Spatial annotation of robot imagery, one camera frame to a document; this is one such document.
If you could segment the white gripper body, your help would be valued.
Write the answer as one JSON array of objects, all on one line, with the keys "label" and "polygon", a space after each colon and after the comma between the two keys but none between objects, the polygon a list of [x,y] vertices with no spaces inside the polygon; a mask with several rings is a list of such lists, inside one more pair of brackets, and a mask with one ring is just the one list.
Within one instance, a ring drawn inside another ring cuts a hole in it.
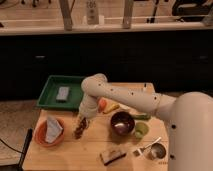
[{"label": "white gripper body", "polygon": [[98,113],[98,99],[85,94],[79,106],[79,114],[82,117],[91,119]]}]

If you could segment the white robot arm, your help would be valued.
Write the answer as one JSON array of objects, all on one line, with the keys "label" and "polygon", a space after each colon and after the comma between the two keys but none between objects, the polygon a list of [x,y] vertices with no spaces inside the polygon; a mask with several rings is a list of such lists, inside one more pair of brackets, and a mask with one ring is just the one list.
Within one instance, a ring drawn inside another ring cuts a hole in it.
[{"label": "white robot arm", "polygon": [[213,171],[213,97],[188,92],[178,98],[114,86],[98,73],[83,79],[79,114],[97,114],[105,97],[162,120],[169,139],[168,171]]}]

